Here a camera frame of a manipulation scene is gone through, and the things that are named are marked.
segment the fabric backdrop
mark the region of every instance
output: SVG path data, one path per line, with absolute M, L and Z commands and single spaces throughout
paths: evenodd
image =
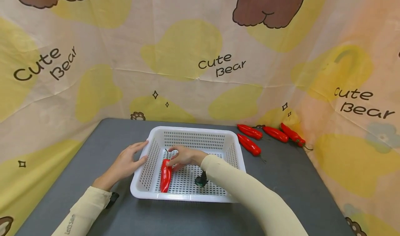
M 398 0 L 0 6 L 0 236 L 108 117 L 283 121 L 355 235 L 400 235 Z

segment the right hand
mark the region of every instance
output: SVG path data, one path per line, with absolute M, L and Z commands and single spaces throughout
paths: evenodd
M 184 146 L 173 146 L 168 149 L 169 152 L 177 150 L 177 154 L 174 155 L 170 162 L 167 163 L 169 167 L 174 166 L 173 170 L 178 171 L 185 165 L 196 165 L 199 166 L 203 162 L 203 159 L 208 155 L 203 151 L 196 149 L 188 149 Z

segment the table surface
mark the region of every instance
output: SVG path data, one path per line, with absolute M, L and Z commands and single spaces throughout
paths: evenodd
M 61 173 L 16 236 L 51 235 L 86 189 L 127 145 L 147 139 L 156 126 L 211 128 L 237 132 L 233 126 L 163 123 L 108 118 L 100 122 Z M 303 149 L 274 139 L 256 142 L 264 164 L 242 148 L 246 171 L 278 193 L 310 236 L 353 236 Z M 120 195 L 104 210 L 88 236 L 264 235 L 241 204 L 140 200 L 132 196 L 132 178 L 113 187 Z

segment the left hand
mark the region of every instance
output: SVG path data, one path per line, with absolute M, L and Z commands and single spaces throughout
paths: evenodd
M 147 160 L 147 155 L 138 161 L 133 160 L 133 155 L 142 150 L 148 141 L 138 142 L 128 146 L 111 165 L 111 167 L 92 184 L 93 187 L 109 191 L 115 183 L 132 175 L 137 168 Z

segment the red pepper in basket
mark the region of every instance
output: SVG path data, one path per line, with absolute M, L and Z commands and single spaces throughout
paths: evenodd
M 160 190 L 161 192 L 168 192 L 169 183 L 171 182 L 172 177 L 172 167 L 168 167 L 167 163 L 169 159 L 163 159 L 161 164 L 161 181 L 160 181 Z
M 239 139 L 239 143 L 253 156 L 259 156 L 261 154 L 261 149 L 249 138 L 241 134 L 237 134 L 237 138 Z
M 281 141 L 283 143 L 287 143 L 289 141 L 289 137 L 286 134 L 284 134 L 284 132 L 280 131 L 279 129 L 271 128 L 271 127 L 267 127 L 267 126 L 263 127 L 262 129 L 264 130 L 264 132 L 267 135 L 274 137 L 278 141 Z
M 243 124 L 237 124 L 237 128 L 239 129 L 239 131 L 241 131 L 243 134 L 254 138 L 256 140 L 260 140 L 263 137 L 263 133 L 261 133 L 260 131 L 258 131 L 257 129 L 254 129 L 252 127 L 249 127 L 247 125 L 243 125 Z
M 306 147 L 306 141 L 300 137 L 300 135 L 298 133 L 296 133 L 295 131 L 291 130 L 288 126 L 286 126 L 284 123 L 281 123 L 281 129 L 282 131 L 287 134 L 287 136 L 289 136 L 289 138 L 294 141 L 295 143 L 297 143 L 297 145 L 299 147 L 305 147 L 306 149 L 308 149 Z

